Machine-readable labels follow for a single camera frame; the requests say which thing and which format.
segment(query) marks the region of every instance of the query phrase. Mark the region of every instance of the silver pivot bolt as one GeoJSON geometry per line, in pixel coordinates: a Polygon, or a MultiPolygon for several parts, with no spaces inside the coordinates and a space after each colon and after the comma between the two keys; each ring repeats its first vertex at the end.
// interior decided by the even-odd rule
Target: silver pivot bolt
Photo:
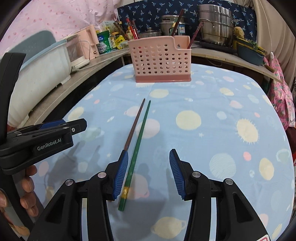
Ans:
{"type": "Polygon", "coordinates": [[[226,184],[228,184],[228,185],[232,185],[232,184],[233,184],[233,180],[230,179],[230,178],[227,178],[227,179],[225,180],[225,182],[226,182],[226,184]]]}
{"type": "Polygon", "coordinates": [[[68,179],[65,181],[66,186],[71,186],[73,184],[73,180],[72,179],[68,179]]]}
{"type": "Polygon", "coordinates": [[[192,176],[193,177],[200,177],[200,172],[193,172],[192,173],[192,176]]]}
{"type": "Polygon", "coordinates": [[[99,178],[104,178],[104,177],[106,177],[107,176],[107,173],[105,173],[105,172],[99,172],[98,173],[98,177],[99,178]]]}

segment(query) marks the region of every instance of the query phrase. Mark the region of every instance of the pink polka dot fabric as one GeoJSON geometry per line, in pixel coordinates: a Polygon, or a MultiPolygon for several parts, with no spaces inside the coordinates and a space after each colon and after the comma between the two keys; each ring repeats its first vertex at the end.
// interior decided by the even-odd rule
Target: pink polka dot fabric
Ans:
{"type": "Polygon", "coordinates": [[[119,0],[32,0],[0,42],[0,56],[29,36],[49,30],[57,41],[79,29],[117,18],[119,0]]]}

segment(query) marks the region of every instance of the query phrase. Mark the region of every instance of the dark blue curtain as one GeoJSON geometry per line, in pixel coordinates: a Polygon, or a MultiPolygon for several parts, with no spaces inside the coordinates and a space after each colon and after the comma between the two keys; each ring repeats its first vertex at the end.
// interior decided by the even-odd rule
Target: dark blue curtain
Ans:
{"type": "Polygon", "coordinates": [[[229,9],[234,19],[242,20],[235,26],[243,29],[244,37],[256,41],[255,10],[224,0],[143,0],[120,7],[118,14],[124,25],[127,25],[126,18],[129,18],[135,21],[138,31],[144,32],[149,27],[159,30],[162,15],[178,15],[183,8],[190,24],[189,35],[192,36],[198,26],[197,5],[200,4],[214,4],[229,9]]]}

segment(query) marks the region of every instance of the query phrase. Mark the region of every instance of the stainless steel pot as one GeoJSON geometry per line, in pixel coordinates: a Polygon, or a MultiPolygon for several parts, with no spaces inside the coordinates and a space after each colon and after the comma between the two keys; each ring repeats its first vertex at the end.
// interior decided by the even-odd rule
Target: stainless steel pot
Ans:
{"type": "Polygon", "coordinates": [[[197,6],[198,19],[203,22],[201,39],[208,43],[230,46],[233,36],[231,11],[213,4],[197,6]]]}
{"type": "Polygon", "coordinates": [[[146,32],[139,33],[140,38],[149,38],[149,37],[157,37],[162,36],[162,33],[160,31],[153,30],[152,28],[147,28],[146,32]]]}
{"type": "MultiPolygon", "coordinates": [[[[169,36],[170,30],[173,26],[173,23],[175,20],[177,20],[178,15],[163,15],[161,16],[162,22],[160,23],[160,30],[163,33],[163,35],[169,36]]],[[[189,24],[187,23],[187,18],[181,17],[181,20],[179,22],[176,35],[187,35],[187,27],[189,27],[189,24]]]]}

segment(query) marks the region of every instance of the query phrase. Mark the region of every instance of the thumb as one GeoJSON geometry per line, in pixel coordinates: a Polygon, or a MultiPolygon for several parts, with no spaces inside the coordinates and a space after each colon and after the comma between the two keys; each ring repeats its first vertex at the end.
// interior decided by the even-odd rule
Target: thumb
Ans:
{"type": "Polygon", "coordinates": [[[0,191],[0,207],[7,207],[7,198],[2,191],[0,191]]]}

